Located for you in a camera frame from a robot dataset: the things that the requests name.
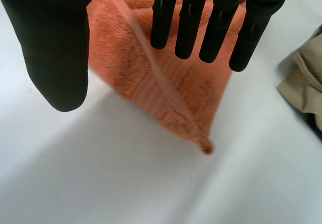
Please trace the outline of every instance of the white surface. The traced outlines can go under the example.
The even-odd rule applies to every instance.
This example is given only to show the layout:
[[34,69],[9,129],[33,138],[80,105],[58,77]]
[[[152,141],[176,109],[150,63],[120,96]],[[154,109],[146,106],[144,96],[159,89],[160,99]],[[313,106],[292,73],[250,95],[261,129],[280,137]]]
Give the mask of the white surface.
[[82,107],[52,109],[0,7],[0,223],[322,223],[322,144],[275,90],[321,5],[288,0],[272,18],[228,84],[210,157],[91,71]]

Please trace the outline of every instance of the beige cloth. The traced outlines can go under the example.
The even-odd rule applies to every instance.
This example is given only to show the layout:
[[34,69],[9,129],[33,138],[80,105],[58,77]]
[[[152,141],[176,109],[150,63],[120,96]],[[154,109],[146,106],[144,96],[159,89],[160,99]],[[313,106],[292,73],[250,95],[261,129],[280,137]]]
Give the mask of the beige cloth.
[[299,111],[315,114],[322,131],[322,25],[291,57],[297,67],[277,90]]

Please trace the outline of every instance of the folded towel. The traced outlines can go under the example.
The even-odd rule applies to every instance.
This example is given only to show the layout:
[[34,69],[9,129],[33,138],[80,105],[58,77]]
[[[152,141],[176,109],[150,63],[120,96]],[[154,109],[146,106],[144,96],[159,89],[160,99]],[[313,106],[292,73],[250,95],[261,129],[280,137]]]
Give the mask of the folded towel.
[[174,53],[182,1],[177,1],[163,50],[148,43],[152,4],[153,0],[93,0],[88,6],[89,65],[118,94],[143,108],[161,126],[210,154],[210,126],[231,74],[228,62],[245,16],[245,0],[241,0],[212,64],[199,59],[212,0],[206,1],[194,51],[187,60]]

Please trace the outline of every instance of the tan fabric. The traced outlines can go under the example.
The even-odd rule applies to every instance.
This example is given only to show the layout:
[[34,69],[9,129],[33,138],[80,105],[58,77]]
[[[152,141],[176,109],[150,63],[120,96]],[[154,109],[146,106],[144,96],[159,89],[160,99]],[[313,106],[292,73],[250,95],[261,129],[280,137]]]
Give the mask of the tan fabric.
[[122,97],[142,107],[161,126],[194,142],[205,154],[213,151],[210,125],[231,71],[228,61],[245,15],[245,0],[232,21],[223,46],[212,64],[199,59],[199,50],[212,11],[207,0],[194,51],[178,59],[178,0],[167,46],[149,45],[153,0],[93,0],[89,65]]
[[291,54],[297,67],[277,89],[299,111],[315,114],[316,125],[322,131],[321,29]]

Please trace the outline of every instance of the orange towel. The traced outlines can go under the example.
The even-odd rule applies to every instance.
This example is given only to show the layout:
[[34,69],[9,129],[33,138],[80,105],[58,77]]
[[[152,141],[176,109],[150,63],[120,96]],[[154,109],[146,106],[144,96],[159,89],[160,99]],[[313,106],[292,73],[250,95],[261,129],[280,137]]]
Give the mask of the orange towel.
[[177,2],[163,50],[153,49],[148,42],[153,0],[93,0],[88,6],[89,64],[122,97],[142,107],[161,126],[210,154],[210,126],[231,74],[228,61],[243,23],[244,2],[241,1],[216,61],[206,64],[199,59],[199,50],[212,0],[206,2],[194,51],[187,60],[174,54],[181,0]]

